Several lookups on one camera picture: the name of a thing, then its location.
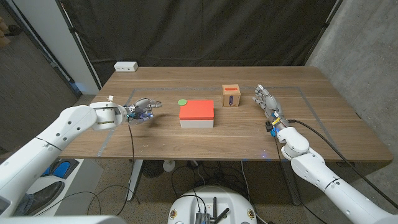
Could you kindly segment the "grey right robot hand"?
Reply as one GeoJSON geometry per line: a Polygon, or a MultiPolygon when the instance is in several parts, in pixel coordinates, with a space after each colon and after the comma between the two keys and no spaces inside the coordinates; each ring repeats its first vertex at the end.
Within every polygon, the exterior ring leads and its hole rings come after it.
{"type": "Polygon", "coordinates": [[[259,105],[267,118],[266,131],[270,132],[273,137],[284,128],[289,127],[289,122],[285,118],[280,103],[270,94],[262,85],[258,84],[254,90],[255,97],[253,101],[259,105]]]}

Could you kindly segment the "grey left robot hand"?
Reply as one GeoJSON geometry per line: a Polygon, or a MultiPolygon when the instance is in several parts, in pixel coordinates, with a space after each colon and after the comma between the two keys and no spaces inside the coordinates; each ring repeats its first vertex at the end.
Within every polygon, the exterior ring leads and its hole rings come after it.
{"type": "Polygon", "coordinates": [[[154,117],[152,109],[162,107],[162,103],[150,98],[141,98],[134,104],[125,106],[127,122],[129,124],[141,124],[154,117]]]}

